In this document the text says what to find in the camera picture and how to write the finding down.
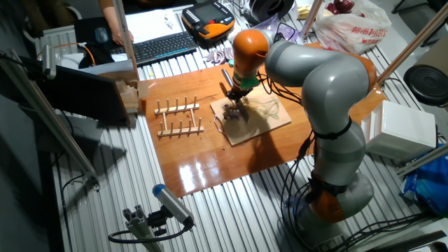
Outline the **person's hand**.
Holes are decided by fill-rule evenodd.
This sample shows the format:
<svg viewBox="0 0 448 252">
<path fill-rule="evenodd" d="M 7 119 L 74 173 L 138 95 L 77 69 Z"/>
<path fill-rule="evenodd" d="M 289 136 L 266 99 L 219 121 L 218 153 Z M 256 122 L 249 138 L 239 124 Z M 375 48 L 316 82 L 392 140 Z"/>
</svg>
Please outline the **person's hand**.
<svg viewBox="0 0 448 252">
<path fill-rule="evenodd" d="M 124 41 L 123 41 L 121 32 L 120 31 L 112 31 L 111 33 L 112 33 L 113 42 L 116 45 L 123 47 L 124 46 Z M 134 42 L 134 37 L 133 37 L 131 31 L 128 31 L 128 34 L 129 34 L 130 41 Z"/>
</svg>

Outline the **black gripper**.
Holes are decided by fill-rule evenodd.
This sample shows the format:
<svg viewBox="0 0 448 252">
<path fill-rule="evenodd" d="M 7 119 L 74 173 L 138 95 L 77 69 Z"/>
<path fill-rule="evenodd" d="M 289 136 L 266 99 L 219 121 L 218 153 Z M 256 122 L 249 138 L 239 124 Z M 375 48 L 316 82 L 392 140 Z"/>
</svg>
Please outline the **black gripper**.
<svg viewBox="0 0 448 252">
<path fill-rule="evenodd" d="M 247 90 L 241 90 L 239 88 L 232 88 L 231 90 L 226 92 L 226 96 L 233 104 L 244 104 L 242 97 L 245 97 L 248 93 L 250 93 L 253 89 L 249 88 Z"/>
</svg>

